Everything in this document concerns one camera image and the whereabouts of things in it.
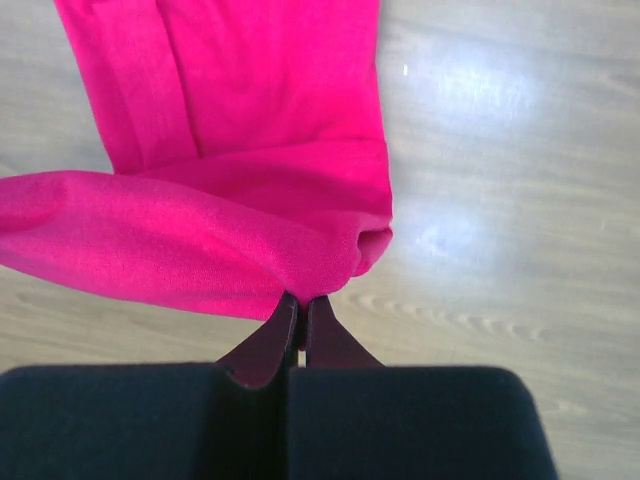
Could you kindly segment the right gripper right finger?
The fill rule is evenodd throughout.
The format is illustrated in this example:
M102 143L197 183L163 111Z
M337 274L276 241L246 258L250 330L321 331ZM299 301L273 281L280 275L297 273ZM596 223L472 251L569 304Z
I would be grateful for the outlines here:
M327 296L311 301L306 324L307 368L378 368L383 364L338 321Z

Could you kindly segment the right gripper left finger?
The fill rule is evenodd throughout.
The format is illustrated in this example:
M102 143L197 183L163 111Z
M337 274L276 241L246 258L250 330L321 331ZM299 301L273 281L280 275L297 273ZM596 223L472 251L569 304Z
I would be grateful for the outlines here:
M284 293L269 319L215 364L244 388L265 387L290 364L298 313L298 301Z

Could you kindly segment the magenta t shirt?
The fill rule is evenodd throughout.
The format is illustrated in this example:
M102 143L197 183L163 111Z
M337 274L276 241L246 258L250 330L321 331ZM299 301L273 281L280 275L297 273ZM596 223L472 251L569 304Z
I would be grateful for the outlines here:
M264 320L392 238L375 1L60 1L113 170L1 182L1 262Z

